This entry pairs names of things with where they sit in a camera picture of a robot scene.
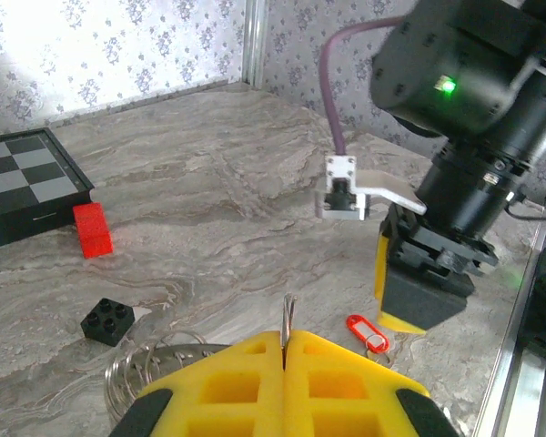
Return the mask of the red block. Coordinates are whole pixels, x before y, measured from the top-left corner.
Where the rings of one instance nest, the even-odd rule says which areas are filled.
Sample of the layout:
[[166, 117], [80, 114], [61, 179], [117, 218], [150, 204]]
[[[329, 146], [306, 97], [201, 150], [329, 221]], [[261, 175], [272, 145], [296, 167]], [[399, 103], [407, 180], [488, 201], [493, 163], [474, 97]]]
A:
[[92, 259], [112, 253], [111, 233], [102, 205], [92, 202], [74, 206], [73, 213], [84, 258]]

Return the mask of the black grey chessboard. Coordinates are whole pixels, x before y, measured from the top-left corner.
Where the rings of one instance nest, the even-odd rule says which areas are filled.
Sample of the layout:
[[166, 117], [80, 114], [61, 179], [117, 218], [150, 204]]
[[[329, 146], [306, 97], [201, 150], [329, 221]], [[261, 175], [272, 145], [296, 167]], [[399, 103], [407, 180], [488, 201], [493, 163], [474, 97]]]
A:
[[73, 224], [93, 188], [49, 128], [0, 135], [0, 247]]

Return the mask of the red key tag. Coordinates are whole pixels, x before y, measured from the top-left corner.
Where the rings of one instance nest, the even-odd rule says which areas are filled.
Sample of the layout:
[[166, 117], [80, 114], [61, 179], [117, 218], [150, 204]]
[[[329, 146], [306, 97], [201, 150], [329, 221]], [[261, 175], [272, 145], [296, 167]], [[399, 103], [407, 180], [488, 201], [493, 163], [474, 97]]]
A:
[[390, 342], [388, 337], [365, 317], [358, 314], [349, 315], [346, 319], [346, 325], [350, 332], [362, 341], [372, 353], [382, 354], [389, 351]]

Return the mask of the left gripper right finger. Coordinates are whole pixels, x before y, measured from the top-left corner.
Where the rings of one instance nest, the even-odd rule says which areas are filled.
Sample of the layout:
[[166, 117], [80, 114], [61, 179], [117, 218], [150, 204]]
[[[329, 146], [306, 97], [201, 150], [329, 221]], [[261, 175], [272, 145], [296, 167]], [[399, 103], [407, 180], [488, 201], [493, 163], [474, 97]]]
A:
[[284, 437], [458, 437], [420, 383], [304, 330], [288, 340]]

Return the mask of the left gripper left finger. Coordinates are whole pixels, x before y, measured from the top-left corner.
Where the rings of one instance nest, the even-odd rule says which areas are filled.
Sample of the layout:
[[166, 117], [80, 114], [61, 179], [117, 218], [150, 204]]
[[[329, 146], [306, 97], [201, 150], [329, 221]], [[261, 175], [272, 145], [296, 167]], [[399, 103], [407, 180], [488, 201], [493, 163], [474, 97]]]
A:
[[283, 437], [280, 334], [259, 333], [148, 384], [111, 437]]

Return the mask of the aluminium frame post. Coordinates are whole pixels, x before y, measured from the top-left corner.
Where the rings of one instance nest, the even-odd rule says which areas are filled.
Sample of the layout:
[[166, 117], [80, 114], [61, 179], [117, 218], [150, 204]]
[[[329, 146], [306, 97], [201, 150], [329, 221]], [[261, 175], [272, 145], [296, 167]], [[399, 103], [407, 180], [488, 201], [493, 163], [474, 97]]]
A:
[[243, 36], [242, 81], [263, 87], [269, 0], [246, 0]]

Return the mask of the black toy brick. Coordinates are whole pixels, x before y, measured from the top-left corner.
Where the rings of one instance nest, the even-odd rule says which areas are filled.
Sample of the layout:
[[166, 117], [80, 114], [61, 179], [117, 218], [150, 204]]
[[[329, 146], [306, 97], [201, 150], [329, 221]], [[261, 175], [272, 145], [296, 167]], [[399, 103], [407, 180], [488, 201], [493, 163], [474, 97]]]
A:
[[80, 326], [87, 339], [115, 347], [134, 322], [132, 307], [103, 298], [87, 313]]

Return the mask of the aluminium frame rail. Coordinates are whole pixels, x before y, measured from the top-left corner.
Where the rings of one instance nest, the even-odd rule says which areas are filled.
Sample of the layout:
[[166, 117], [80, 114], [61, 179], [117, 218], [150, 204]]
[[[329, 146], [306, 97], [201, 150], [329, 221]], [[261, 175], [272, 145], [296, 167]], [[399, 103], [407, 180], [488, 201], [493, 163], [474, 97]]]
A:
[[472, 437], [546, 437], [546, 360], [519, 339], [544, 250], [546, 221], [537, 227]]

